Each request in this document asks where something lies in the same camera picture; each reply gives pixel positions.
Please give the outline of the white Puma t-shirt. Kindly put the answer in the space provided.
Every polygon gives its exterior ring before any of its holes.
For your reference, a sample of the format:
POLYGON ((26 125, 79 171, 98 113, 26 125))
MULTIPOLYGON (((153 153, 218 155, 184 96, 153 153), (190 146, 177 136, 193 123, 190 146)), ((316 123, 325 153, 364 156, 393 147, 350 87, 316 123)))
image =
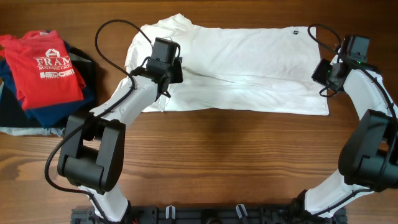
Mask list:
POLYGON ((218 108, 326 116, 327 100, 311 78, 320 61, 315 35, 315 29, 302 26, 206 28, 176 14, 142 27, 127 50, 125 67, 139 66, 157 37, 180 45, 183 81, 170 85, 170 96, 162 96, 149 112, 218 108))

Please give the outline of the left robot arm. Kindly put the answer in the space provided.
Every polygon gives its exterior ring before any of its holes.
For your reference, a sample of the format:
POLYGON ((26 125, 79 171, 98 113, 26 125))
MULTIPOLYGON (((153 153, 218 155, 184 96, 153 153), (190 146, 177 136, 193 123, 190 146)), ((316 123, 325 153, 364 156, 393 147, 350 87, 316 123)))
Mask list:
POLYGON ((57 171, 85 194, 93 207, 86 223, 132 223, 131 204, 118 180, 123 169, 126 130, 169 85, 182 82, 180 45, 156 38, 151 56, 131 70, 126 82, 103 105, 69 117, 57 171))

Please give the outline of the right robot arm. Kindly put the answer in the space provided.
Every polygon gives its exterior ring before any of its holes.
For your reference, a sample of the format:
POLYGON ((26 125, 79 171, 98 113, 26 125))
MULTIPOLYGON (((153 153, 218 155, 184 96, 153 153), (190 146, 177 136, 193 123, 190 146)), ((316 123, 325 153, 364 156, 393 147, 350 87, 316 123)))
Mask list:
POLYGON ((285 208, 274 208, 290 223, 340 223, 345 205, 357 198, 397 188, 397 105, 368 64, 370 39, 346 35, 323 59, 312 79, 334 93, 346 93, 359 124, 343 146, 338 168, 320 185, 304 190, 285 208))

